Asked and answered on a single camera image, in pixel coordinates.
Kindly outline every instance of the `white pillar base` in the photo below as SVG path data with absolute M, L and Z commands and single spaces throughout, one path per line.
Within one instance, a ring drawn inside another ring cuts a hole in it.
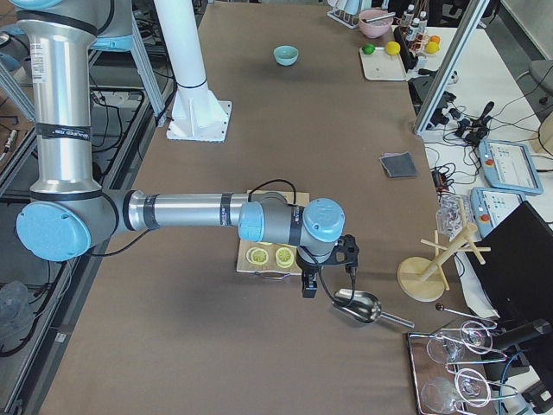
M 178 111 L 179 115 L 173 113 L 173 120 L 169 123 L 167 138 L 169 140 L 192 140 L 222 143 L 226 138 L 229 120 L 232 111 L 231 101 L 218 101 L 215 96 L 209 93 L 212 107 L 212 117 L 207 125 L 200 126 L 196 114 L 195 105 L 190 99 L 184 111 Z

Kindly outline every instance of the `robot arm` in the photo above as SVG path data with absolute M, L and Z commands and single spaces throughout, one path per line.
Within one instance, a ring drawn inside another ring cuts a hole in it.
M 131 47 L 130 0 L 11 1 L 29 37 L 39 154 L 39 179 L 30 189 L 32 202 L 17 218 L 17 233 L 35 255 L 72 259 L 122 232 L 236 226 L 242 239 L 298 246 L 305 297 L 315 294 L 323 265 L 346 265 L 354 274 L 359 250 L 353 237 L 341 237 L 345 215 L 329 199 L 303 208 L 275 193 L 103 190 L 92 178 L 88 49 Z

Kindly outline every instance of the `white tray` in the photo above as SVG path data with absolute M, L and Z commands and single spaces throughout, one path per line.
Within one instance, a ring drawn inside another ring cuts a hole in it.
M 399 54 L 390 56 L 384 48 L 378 47 L 372 54 L 359 49 L 363 74 L 368 80 L 406 80 L 404 64 Z

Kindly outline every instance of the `black tape band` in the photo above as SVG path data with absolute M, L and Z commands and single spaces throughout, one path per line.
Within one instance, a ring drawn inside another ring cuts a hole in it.
M 41 193 L 30 192 L 31 199 L 36 201 L 86 201 L 102 195 L 102 190 L 85 193 Z
M 98 35 L 101 35 L 102 33 L 104 33 L 105 30 L 110 26 L 111 22 L 113 22 L 114 15 L 115 15 L 115 0 L 110 0 L 110 14 L 108 15 L 102 27 L 98 29 Z
M 288 245 L 299 246 L 300 239 L 302 238 L 302 226 L 303 226 L 303 207 L 293 206 L 290 216 L 290 234 L 288 237 Z
M 16 15 L 17 20 L 38 20 L 41 22 L 58 23 L 63 26 L 84 30 L 94 36 L 98 35 L 98 29 L 96 29 L 96 26 L 83 22 L 82 20 L 73 19 L 72 17 L 60 16 L 54 13 L 47 13 L 46 11 L 39 10 L 19 10 Z
M 221 204 L 219 206 L 219 222 L 222 227 L 231 227 L 231 200 L 233 193 L 224 193 L 221 195 Z
M 68 125 L 36 123 L 36 134 L 44 139 L 74 138 L 90 141 L 92 139 L 92 128 L 89 126 L 71 127 Z
M 207 78 L 205 78 L 201 84 L 194 85 L 194 86 L 181 85 L 178 82 L 176 83 L 176 85 L 180 86 L 181 88 L 195 89 L 195 88 L 199 88 L 200 86 L 204 85 L 206 82 L 207 82 Z
M 123 222 L 124 222 L 124 225 L 127 227 L 127 229 L 129 229 L 130 231 L 136 231 L 136 229 L 132 227 L 130 223 L 130 218 L 129 218 L 129 203 L 130 203 L 130 198 L 134 193 L 135 191 L 131 190 L 127 192 L 127 194 L 123 198 Z
M 156 220 L 156 211 L 154 209 L 157 196 L 159 195 L 150 195 L 144 201 L 144 224 L 150 231 L 155 231 L 160 228 Z

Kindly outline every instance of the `bottle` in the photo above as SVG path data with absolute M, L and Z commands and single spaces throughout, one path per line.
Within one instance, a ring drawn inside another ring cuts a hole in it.
M 419 17 L 418 30 L 416 32 L 414 43 L 410 48 L 415 53 L 423 50 L 423 47 L 425 45 L 424 36 L 426 33 L 426 25 L 428 23 L 428 19 L 426 18 L 426 11 L 421 11 Z
M 415 40 L 416 35 L 418 34 L 418 25 L 420 22 L 421 21 L 418 19 L 418 17 L 415 17 L 409 25 L 409 28 L 407 29 L 407 35 L 405 36 L 405 41 L 408 44 Z
M 407 10 L 404 11 L 404 15 L 401 17 L 401 20 L 399 21 L 399 28 L 402 32 L 404 33 L 407 32 L 407 29 L 409 28 L 409 25 L 411 24 L 414 15 L 415 15 L 415 4 L 410 4 L 409 6 L 407 6 Z
M 418 23 L 418 33 L 423 33 L 426 31 L 426 25 L 428 24 L 429 20 L 426 17 L 426 11 L 421 11 L 421 14 L 419 15 L 419 23 Z

